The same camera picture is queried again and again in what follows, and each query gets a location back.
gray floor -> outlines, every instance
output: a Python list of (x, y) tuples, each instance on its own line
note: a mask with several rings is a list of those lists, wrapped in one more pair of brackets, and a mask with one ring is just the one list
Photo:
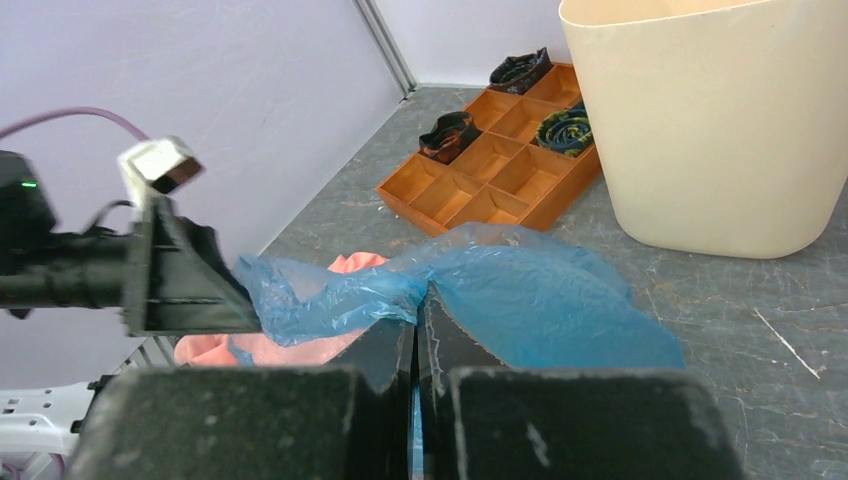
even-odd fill
[[(374, 187), (436, 117), (476, 93), (413, 94), (266, 253), (327, 265), (355, 251), (391, 257), (425, 240)], [(641, 245), (616, 224), (603, 181), (550, 234), (603, 255), (632, 285), (636, 306), (680, 338), (688, 370), (713, 392), (750, 478), (848, 479), (845, 195), (815, 244), (776, 261)]]

white wall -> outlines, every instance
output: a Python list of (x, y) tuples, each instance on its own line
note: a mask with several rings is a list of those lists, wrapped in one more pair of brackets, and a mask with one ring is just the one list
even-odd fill
[(560, 0), (373, 0), (421, 84), (486, 85), (508, 55), (570, 62)]
[[(207, 171), (176, 195), (179, 212), (218, 229), (228, 260), (267, 245), (401, 98), (350, 1), (7, 0), (0, 9), (0, 125), (83, 104), (182, 137)], [(125, 197), (114, 159), (131, 144), (105, 120), (81, 117), (0, 148), (32, 159), (61, 227), (74, 230)], [(0, 314), (0, 389), (92, 379), (136, 344), (113, 312)]]

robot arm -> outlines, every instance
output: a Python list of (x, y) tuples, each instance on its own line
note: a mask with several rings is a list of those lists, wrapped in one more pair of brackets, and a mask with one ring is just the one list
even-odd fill
[(0, 152), (0, 308), (123, 308), (130, 335), (260, 331), (215, 230), (174, 214), (167, 197), (200, 172), (177, 139), (145, 141), (121, 157), (136, 207), (128, 234), (92, 225), (54, 232), (56, 217), (30, 163)]

cable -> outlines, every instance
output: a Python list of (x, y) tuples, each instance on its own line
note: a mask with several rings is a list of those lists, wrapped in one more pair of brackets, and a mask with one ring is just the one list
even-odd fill
[(128, 200), (114, 200), (112, 202), (109, 202), (108, 205), (101, 208), (100, 211), (97, 212), (97, 214), (94, 216), (94, 218), (88, 224), (88, 227), (83, 229), (83, 232), (85, 232), (85, 233), (92, 232), (95, 228), (100, 226), (101, 223), (103, 223), (103, 219), (106, 218), (106, 215), (108, 215), (109, 212), (111, 212), (115, 208), (132, 207), (132, 206), (133, 206), (133, 204), (130, 203)]
[(65, 478), (65, 458), (58, 453), (51, 453), (50, 458), (56, 464), (56, 470), (59, 472), (59, 480)]
[(40, 113), (38, 115), (33, 115), (32, 117), (24, 118), (23, 120), (19, 120), (4, 128), (0, 128), (0, 140), (8, 137), (9, 135), (12, 135), (13, 133), (20, 132), (21, 130), (25, 130), (34, 125), (38, 125), (39, 123), (48, 122), (50, 120), (55, 120), (57, 118), (62, 117), (69, 117), (71, 115), (94, 115), (97, 117), (103, 117), (107, 120), (111, 120), (118, 126), (122, 127), (124, 130), (129, 132), (130, 135), (134, 136), (136, 140), (150, 140), (150, 137), (148, 137), (147, 134), (145, 134), (141, 131), (141, 129), (130, 123), (130, 121), (126, 118), (118, 114), (112, 113), (109, 110), (103, 110), (102, 108), (94, 107), (60, 108), (57, 110), (51, 110), (49, 112)]
[(21, 469), (14, 466), (9, 465), (8, 463), (3, 464), (3, 468), (12, 474), (12, 480), (21, 480)]

rolled necktie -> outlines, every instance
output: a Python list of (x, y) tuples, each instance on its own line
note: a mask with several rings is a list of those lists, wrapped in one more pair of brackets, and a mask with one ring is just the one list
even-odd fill
[(489, 87), (499, 92), (524, 95), (552, 67), (547, 47), (520, 57), (506, 57), (489, 76)]
[(540, 147), (569, 157), (579, 156), (593, 141), (592, 127), (583, 102), (548, 115), (536, 130), (536, 142)]
[(480, 133), (470, 113), (451, 112), (439, 117), (429, 133), (418, 137), (418, 145), (424, 156), (448, 165), (468, 148)]

